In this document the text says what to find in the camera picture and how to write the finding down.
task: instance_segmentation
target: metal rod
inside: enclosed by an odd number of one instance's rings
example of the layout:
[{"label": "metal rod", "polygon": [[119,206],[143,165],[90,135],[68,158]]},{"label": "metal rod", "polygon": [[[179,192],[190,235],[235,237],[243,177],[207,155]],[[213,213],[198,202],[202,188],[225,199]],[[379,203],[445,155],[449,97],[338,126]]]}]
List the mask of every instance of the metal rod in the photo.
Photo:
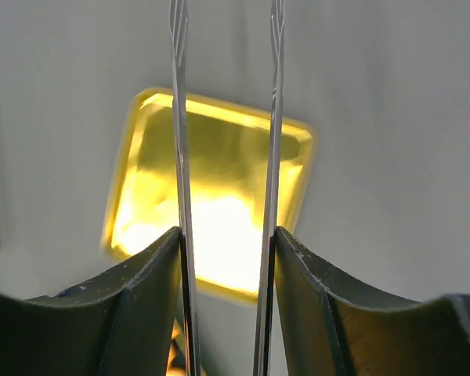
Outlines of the metal rod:
[{"label": "metal rod", "polygon": [[181,227],[181,272],[183,313],[186,340],[186,374],[201,375],[201,353],[197,326],[197,282],[193,259],[191,219],[190,163],[188,125],[186,119],[186,31],[188,15],[186,0],[171,0],[169,31],[172,50],[172,87],[174,92],[175,161],[178,179],[179,225]]},{"label": "metal rod", "polygon": [[267,376],[269,374],[273,277],[275,273],[275,230],[277,228],[280,144],[284,100],[282,96],[284,77],[284,0],[272,0],[270,26],[274,69],[272,117],[269,133],[268,168],[266,171],[265,217],[263,222],[253,376]]}]

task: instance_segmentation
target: yellow tray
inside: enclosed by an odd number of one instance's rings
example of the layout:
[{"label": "yellow tray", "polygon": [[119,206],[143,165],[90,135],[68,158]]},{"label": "yellow tray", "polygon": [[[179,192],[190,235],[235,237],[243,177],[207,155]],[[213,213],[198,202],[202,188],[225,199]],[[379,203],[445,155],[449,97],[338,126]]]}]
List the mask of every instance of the yellow tray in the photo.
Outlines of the yellow tray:
[{"label": "yellow tray", "polygon": [[[257,302],[269,149],[269,114],[188,95],[193,249],[199,289]],[[133,101],[103,227],[117,259],[142,251],[179,224],[172,92]],[[284,119],[277,222],[293,230],[316,136]]]}]

